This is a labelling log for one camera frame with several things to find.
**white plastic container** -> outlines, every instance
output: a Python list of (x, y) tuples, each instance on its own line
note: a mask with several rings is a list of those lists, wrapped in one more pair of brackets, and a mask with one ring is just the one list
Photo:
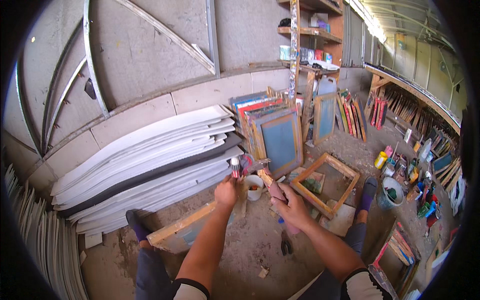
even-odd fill
[[(262, 190), (264, 189), (264, 181), (257, 175), (249, 175), (245, 177), (245, 184), (248, 186), (247, 199), (250, 201), (257, 201), (262, 196)], [(255, 191), (250, 191), (250, 187), (256, 185)]]
[(432, 146), (432, 140), (428, 139), (419, 150), (419, 161), (422, 163), (427, 159), (430, 147)]
[(317, 95), (336, 92), (336, 79), (325, 75), (318, 81)]

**yellow paint bottle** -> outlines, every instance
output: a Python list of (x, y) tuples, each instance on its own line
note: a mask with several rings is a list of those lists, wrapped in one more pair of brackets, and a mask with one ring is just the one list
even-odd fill
[(375, 168), (381, 169), (384, 166), (385, 161), (387, 161), (387, 158), (388, 158), (387, 153), (380, 151), (377, 158), (373, 162), (373, 164), (375, 165)]

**wooden shelf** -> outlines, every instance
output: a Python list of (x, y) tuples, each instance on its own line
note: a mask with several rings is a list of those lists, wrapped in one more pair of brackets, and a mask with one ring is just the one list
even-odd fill
[[(290, 5), (290, 0), (277, 0), (278, 3), (287, 3)], [(300, 8), (312, 12), (335, 12), (342, 15), (341, 9), (330, 3), (328, 0), (300, 0)]]
[[(277, 60), (277, 61), (290, 65), (289, 60)], [(306, 65), (300, 65), (300, 71), (315, 72), (315, 75), (325, 75), (325, 74), (337, 73), (337, 72), (340, 71), (340, 69), (338, 69), (336, 71), (327, 71), (327, 70), (322, 70), (322, 69), (315, 69), (315, 68), (312, 68), (312, 67), (309, 67), (309, 66), (306, 66)]]
[[(290, 34), (292, 32), (291, 27), (278, 27), (278, 33), (280, 34)], [(335, 43), (342, 43), (342, 39), (336, 37), (323, 29), (315, 28), (315, 27), (300, 27), (299, 33), (301, 35), (309, 35), (309, 36), (321, 36), (328, 41), (332, 41)]]

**paint bucket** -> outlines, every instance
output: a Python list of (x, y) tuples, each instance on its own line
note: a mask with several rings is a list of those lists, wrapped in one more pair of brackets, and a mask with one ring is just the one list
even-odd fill
[(413, 170), (408, 175), (408, 181), (410, 182), (410, 184), (413, 184), (418, 177), (419, 177), (419, 170), (417, 169), (417, 167), (414, 167)]
[(280, 60), (290, 60), (290, 46), (280, 46)]
[[(392, 200), (388, 196), (388, 189), (395, 189), (396, 199)], [(391, 177), (385, 177), (382, 181), (382, 191), (377, 196), (377, 204), (382, 210), (389, 210), (399, 207), (403, 203), (403, 189), (400, 183)]]
[[(245, 184), (248, 186), (247, 199), (250, 201), (257, 201), (262, 196), (262, 190), (264, 189), (264, 181), (257, 175), (249, 175), (245, 177)], [(256, 190), (250, 190), (250, 187), (257, 186)]]
[(373, 164), (377, 169), (381, 169), (384, 166), (385, 161), (387, 161), (387, 158), (387, 154), (383, 151), (380, 151)]

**white bucket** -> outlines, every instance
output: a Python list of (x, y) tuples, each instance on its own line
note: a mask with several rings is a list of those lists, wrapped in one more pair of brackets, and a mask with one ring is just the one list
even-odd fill
[[(245, 177), (245, 184), (248, 186), (247, 199), (250, 201), (257, 201), (262, 196), (262, 190), (264, 189), (264, 181), (257, 175), (249, 175)], [(257, 190), (250, 191), (250, 187), (256, 185)]]

